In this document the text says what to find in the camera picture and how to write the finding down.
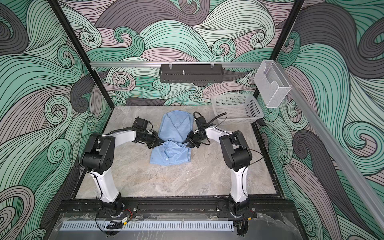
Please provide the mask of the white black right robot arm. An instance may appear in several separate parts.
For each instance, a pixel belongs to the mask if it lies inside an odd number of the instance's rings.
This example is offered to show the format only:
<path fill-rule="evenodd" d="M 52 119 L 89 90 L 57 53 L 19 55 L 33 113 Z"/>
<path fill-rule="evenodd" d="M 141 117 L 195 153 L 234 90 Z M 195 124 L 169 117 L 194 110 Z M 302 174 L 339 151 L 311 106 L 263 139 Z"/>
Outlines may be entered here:
<path fill-rule="evenodd" d="M 188 148 L 199 148 L 205 144 L 205 140 L 207 144 L 211 140 L 220 144 L 224 162 L 231 173 L 229 210 L 236 218 L 245 216 L 250 205 L 247 174 L 253 155 L 243 133 L 220 129 L 212 121 L 207 122 L 203 116 L 195 118 L 195 122 L 197 130 L 190 131 L 184 143 Z"/>

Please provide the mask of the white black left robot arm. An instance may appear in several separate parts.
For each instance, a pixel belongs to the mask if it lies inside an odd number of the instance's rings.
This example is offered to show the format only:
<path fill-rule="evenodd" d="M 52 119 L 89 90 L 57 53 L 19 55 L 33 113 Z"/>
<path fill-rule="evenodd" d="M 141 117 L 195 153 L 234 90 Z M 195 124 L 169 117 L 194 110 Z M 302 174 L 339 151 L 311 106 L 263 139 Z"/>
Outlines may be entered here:
<path fill-rule="evenodd" d="M 98 200 L 102 210 L 112 217 L 118 217 L 124 210 L 121 192 L 117 189 L 111 167 L 115 149 L 126 143 L 140 143 L 153 149 L 165 141 L 153 130 L 148 130 L 150 122 L 137 117 L 131 127 L 112 130 L 107 134 L 91 134 L 85 146 L 80 164 L 94 178 L 98 187 Z"/>

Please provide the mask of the light blue long sleeve shirt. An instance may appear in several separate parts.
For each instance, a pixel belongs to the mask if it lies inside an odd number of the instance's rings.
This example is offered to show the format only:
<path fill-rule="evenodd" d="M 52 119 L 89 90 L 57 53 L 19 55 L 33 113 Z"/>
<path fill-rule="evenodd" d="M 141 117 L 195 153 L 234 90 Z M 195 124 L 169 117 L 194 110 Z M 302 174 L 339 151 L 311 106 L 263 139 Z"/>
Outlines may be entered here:
<path fill-rule="evenodd" d="M 165 113 L 159 129 L 164 142 L 152 150 L 150 163 L 159 166 L 177 166 L 191 161 L 191 148 L 184 141 L 193 130 L 193 115 L 185 111 Z"/>

